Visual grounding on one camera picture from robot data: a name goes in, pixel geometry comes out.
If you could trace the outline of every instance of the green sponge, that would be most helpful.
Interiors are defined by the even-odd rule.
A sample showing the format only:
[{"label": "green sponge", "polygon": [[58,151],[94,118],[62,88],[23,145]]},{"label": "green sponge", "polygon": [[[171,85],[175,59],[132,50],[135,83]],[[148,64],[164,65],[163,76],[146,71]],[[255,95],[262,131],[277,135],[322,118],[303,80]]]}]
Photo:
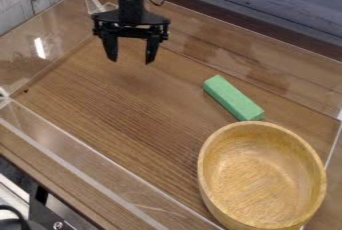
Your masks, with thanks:
[{"label": "green sponge", "polygon": [[203,89],[241,121],[263,119],[263,109],[222,76],[210,78],[203,84]]}]

